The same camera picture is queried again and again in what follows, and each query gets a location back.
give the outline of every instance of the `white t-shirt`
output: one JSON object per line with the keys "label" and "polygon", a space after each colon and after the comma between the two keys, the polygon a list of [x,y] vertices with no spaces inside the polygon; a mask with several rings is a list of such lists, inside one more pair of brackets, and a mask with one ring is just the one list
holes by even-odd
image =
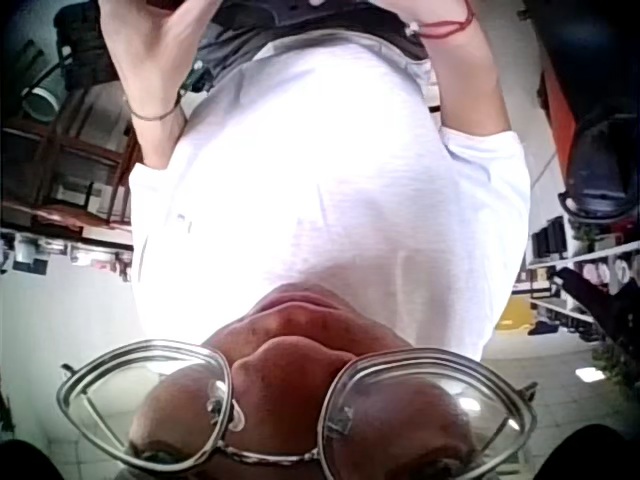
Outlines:
{"label": "white t-shirt", "polygon": [[149,336],[200,343],[304,281],[416,346],[478,359],[525,251],[529,176],[513,132],[438,131],[426,68],[315,32],[230,73],[168,169],[131,176]]}

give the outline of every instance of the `red string bracelet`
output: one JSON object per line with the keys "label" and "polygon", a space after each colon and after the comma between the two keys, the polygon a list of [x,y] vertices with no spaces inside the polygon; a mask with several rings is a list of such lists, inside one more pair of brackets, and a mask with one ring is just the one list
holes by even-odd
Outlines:
{"label": "red string bracelet", "polygon": [[[473,11],[473,7],[469,0],[464,0],[464,3],[467,6],[467,18],[462,22],[457,22],[453,20],[444,20],[441,22],[433,22],[433,23],[418,23],[417,24],[417,34],[420,38],[428,39],[428,40],[442,40],[444,38],[449,38],[456,33],[460,33],[465,31],[469,26],[473,23],[476,18],[476,13]],[[443,27],[455,27],[444,33],[426,33],[424,30],[428,28],[443,28]]]}

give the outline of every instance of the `eyeglasses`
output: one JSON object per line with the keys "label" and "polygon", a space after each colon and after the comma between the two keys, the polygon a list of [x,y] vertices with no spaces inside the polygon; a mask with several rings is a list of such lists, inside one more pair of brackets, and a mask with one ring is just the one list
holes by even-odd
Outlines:
{"label": "eyeglasses", "polygon": [[245,464],[319,462],[328,480],[433,473],[473,479],[520,450],[536,425],[535,385],[516,390],[480,363],[438,349],[351,362],[325,397],[317,447],[285,456],[225,441],[250,419],[233,398],[231,371],[218,351],[151,340],[108,352],[78,371],[63,368],[70,377],[57,401],[66,418],[110,457],[151,474],[185,473],[221,454]]}

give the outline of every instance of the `nose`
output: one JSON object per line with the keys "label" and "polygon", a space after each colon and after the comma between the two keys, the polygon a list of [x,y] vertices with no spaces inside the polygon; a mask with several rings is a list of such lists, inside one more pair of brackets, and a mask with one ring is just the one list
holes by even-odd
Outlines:
{"label": "nose", "polygon": [[307,338],[278,337],[236,362],[233,395],[246,424],[241,432],[229,434],[231,445],[280,455],[314,448],[327,392],[354,358]]}

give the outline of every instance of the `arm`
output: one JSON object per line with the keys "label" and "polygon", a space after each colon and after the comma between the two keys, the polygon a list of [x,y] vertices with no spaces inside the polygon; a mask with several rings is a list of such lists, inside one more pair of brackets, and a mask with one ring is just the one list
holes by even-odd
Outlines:
{"label": "arm", "polygon": [[[200,38],[221,0],[187,0],[175,12],[146,0],[100,0],[102,33],[131,110],[145,117],[170,112],[191,70]],[[163,170],[182,136],[178,107],[168,117],[133,117],[145,165]]]}
{"label": "arm", "polygon": [[[463,21],[468,13],[465,0],[376,0],[375,3],[407,22],[420,24]],[[429,31],[445,33],[447,28]],[[498,69],[478,21],[474,20],[466,30],[448,38],[422,41],[438,77],[443,125],[474,136],[510,130]]]}

